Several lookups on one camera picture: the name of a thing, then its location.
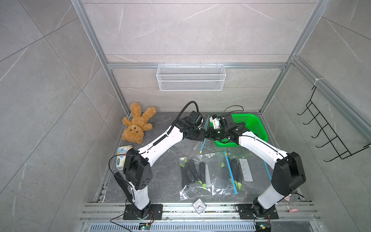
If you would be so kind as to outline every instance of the clock face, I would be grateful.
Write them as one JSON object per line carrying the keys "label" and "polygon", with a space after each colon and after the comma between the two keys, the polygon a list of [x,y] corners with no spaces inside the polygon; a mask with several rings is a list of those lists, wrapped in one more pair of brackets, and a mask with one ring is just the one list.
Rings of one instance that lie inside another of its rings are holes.
{"label": "clock face", "polygon": [[198,214],[206,209],[206,205],[201,199],[198,199],[195,203],[193,203],[193,207]]}

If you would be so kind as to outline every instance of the black wire rack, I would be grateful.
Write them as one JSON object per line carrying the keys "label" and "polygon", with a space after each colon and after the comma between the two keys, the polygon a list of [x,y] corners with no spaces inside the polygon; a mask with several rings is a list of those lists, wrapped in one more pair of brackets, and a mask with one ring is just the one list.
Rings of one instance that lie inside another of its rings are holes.
{"label": "black wire rack", "polygon": [[[313,97],[314,92],[316,91],[316,87],[313,86],[312,90],[313,90],[312,96],[311,96],[310,100],[308,101],[308,103],[305,105],[305,106],[306,106],[305,110],[303,111],[303,113],[301,113],[301,114],[297,114],[297,115],[302,115],[302,114],[304,114],[305,111],[308,110],[308,111],[312,114],[313,118],[312,118],[308,123],[303,123],[303,124],[304,124],[304,125],[308,125],[308,124],[311,123],[313,120],[315,120],[315,121],[318,123],[318,125],[320,126],[320,128],[321,128],[321,129],[319,130],[318,134],[317,134],[315,137],[312,136],[312,138],[317,138],[317,137],[319,136],[319,134],[321,133],[321,131],[323,131],[324,134],[325,134],[325,136],[326,136],[327,139],[328,139],[328,142],[327,142],[327,143],[325,143],[324,145],[322,145],[322,146],[320,146],[320,147],[318,147],[318,146],[316,146],[316,147],[317,147],[317,148],[321,148],[321,147],[324,147],[325,145],[327,145],[327,144],[330,143],[330,144],[332,145],[332,147],[335,149],[336,153],[338,154],[338,156],[336,156],[335,158],[332,158],[332,159],[330,159],[330,160],[324,160],[324,161],[325,161],[325,162],[330,162],[330,161],[333,161],[334,159],[336,159],[336,158],[338,158],[338,157],[340,157],[340,159],[343,160],[343,159],[348,158],[349,156],[352,156],[352,155],[354,155],[354,154],[357,154],[357,153],[360,152],[360,151],[363,151],[364,149],[369,148],[369,146],[370,146],[371,144],[368,144],[368,145],[364,146],[361,150],[359,150],[359,151],[357,151],[357,152],[354,152],[354,153],[351,153],[351,152],[348,150],[348,148],[345,146],[345,144],[344,144],[343,141],[340,139],[340,137],[338,136],[338,134],[335,132],[335,130],[332,128],[332,126],[328,123],[328,121],[327,121],[326,118],[322,115],[322,113],[319,111],[319,109],[317,108],[317,106],[312,102],[312,97]],[[316,108],[316,110],[318,111],[318,113],[317,113],[316,115],[314,115],[313,112],[309,109],[309,107],[310,107],[311,105],[314,106],[314,107]],[[316,118],[318,115],[322,116],[322,118],[326,121],[326,124],[325,124],[324,126],[321,126],[320,123],[318,122],[318,120],[317,120],[317,118]],[[334,132],[334,134],[335,134],[335,137],[334,137],[334,138],[332,138],[332,139],[329,138],[328,134],[327,134],[327,133],[325,132],[325,130],[324,130],[325,127],[330,127],[330,128],[331,128],[331,130],[332,130],[332,131]],[[343,153],[341,153],[341,154],[339,153],[339,151],[336,149],[336,147],[335,147],[334,144],[332,143],[332,141],[333,141],[334,139],[336,139],[336,138],[338,138],[338,139],[340,140],[340,142],[343,144],[343,146],[344,146],[345,149],[346,149],[346,151],[343,152]],[[341,156],[344,155],[345,153],[349,153],[349,155],[347,155],[346,157],[341,157]]]}

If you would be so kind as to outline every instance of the teddy bear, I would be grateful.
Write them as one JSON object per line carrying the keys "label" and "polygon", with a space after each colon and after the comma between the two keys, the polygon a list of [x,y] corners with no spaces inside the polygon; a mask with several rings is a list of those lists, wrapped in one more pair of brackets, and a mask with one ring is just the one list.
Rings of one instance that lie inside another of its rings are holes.
{"label": "teddy bear", "polygon": [[132,143],[141,144],[144,138],[144,132],[152,129],[152,124],[148,120],[156,114],[155,107],[149,107],[141,116],[141,107],[137,102],[133,102],[130,106],[133,113],[131,121],[125,117],[122,122],[128,127],[122,133],[122,140],[128,140]]}

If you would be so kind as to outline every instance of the white wire basket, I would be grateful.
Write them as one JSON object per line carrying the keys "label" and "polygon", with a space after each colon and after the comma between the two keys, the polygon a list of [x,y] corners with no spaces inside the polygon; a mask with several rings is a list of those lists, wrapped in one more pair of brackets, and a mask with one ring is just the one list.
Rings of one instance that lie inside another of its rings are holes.
{"label": "white wire basket", "polygon": [[218,64],[159,65],[156,77],[161,91],[222,90],[226,70]]}

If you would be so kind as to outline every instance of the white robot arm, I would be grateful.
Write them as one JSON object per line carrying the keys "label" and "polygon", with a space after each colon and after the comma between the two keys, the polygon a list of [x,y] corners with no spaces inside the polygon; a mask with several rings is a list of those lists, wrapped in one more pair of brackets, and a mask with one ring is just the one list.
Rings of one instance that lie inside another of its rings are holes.
{"label": "white robot arm", "polygon": [[257,217],[264,217],[277,202],[305,182],[304,170],[298,154],[294,152],[288,154],[261,140],[249,131],[243,122],[234,123],[230,114],[221,118],[217,115],[212,116],[210,121],[213,122],[214,127],[205,134],[205,130],[200,128],[203,118],[198,109],[197,112],[193,111],[188,117],[182,119],[180,119],[181,113],[153,142],[138,150],[130,149],[127,152],[123,173],[129,182],[126,182],[119,172],[115,174],[116,181],[134,205],[139,218],[145,218],[150,207],[147,186],[152,179],[151,166],[171,146],[184,138],[197,141],[202,141],[205,137],[219,141],[228,138],[252,151],[274,170],[271,184],[253,201],[252,210]]}

